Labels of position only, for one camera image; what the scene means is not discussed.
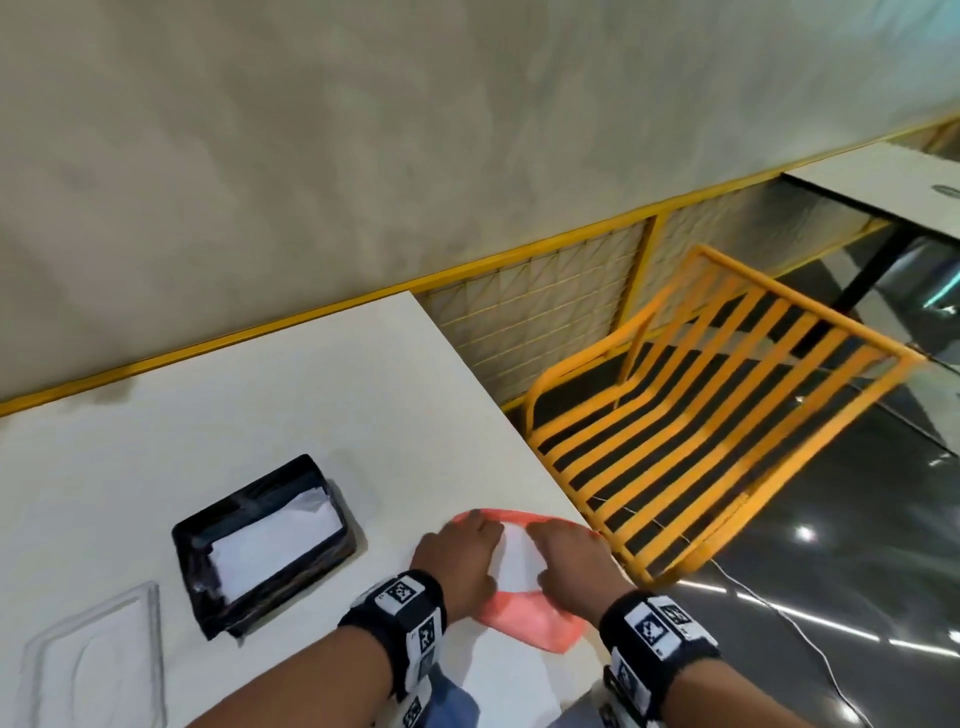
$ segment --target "black table leg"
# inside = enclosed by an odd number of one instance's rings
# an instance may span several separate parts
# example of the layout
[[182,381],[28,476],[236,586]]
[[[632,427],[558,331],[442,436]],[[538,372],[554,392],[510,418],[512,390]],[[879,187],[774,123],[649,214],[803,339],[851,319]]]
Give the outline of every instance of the black table leg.
[[[867,264],[850,282],[850,285],[837,296],[836,301],[830,305],[830,308],[844,315],[853,311],[853,308],[860,303],[860,300],[874,287],[876,282],[883,278],[883,274],[889,271],[893,264],[900,259],[903,252],[910,247],[910,243],[920,235],[921,233],[912,225],[898,226],[883,244],[883,247],[867,261]],[[827,335],[828,331],[830,331],[830,324],[826,321],[817,322],[809,333],[801,339],[800,343],[794,347],[793,355],[797,357],[807,355]]]

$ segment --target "left hand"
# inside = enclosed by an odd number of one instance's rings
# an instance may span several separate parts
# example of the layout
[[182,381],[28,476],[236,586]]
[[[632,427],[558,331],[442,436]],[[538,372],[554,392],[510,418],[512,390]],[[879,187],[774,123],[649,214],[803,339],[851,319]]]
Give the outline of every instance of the left hand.
[[502,534],[503,523],[470,511],[462,521],[420,539],[410,568],[423,569],[440,582],[448,624],[476,614],[496,593],[496,581],[487,571]]

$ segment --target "table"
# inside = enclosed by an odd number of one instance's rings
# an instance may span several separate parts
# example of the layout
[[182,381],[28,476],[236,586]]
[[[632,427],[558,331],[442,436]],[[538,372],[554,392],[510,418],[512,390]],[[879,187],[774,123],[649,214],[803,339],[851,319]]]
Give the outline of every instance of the table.
[[[304,452],[342,492],[363,533],[358,555],[242,643],[208,643],[171,527]],[[179,728],[331,630],[454,514],[580,520],[409,293],[11,415],[0,473],[5,725],[26,641],[145,581],[159,585],[167,725]],[[592,631],[557,656],[467,619],[441,664],[480,705],[481,725],[542,726],[605,659]]]
[[[957,162],[879,142],[805,164],[783,175],[799,186],[895,226],[886,243],[830,305],[840,313],[850,313],[918,237],[960,245]],[[827,328],[814,327],[798,350],[808,351]]]

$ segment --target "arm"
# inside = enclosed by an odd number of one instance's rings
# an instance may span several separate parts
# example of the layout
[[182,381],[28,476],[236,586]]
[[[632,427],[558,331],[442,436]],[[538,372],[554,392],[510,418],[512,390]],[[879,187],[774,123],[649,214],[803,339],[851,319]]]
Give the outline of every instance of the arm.
[[[503,525],[478,512],[428,533],[411,569],[444,591],[447,622],[473,614],[496,591],[487,575]],[[339,627],[228,696],[190,728],[366,728],[390,697],[387,653],[369,633]]]
[[[617,599],[636,588],[596,534],[563,521],[531,523],[527,532],[546,561],[539,579],[543,592],[594,627]],[[810,728],[720,660],[700,660],[683,669],[662,713],[668,728]]]

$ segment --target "hand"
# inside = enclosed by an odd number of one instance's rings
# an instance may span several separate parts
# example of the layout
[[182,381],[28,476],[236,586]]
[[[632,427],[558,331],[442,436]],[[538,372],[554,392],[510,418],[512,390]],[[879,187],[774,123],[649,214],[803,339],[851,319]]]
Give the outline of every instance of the hand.
[[636,588],[599,534],[567,521],[530,523],[527,533],[546,562],[537,578],[543,593],[594,627],[617,599]]
[[410,568],[423,569],[440,582],[448,624],[476,614],[496,593],[496,581],[487,571],[502,534],[503,523],[470,511],[462,521],[420,539]]

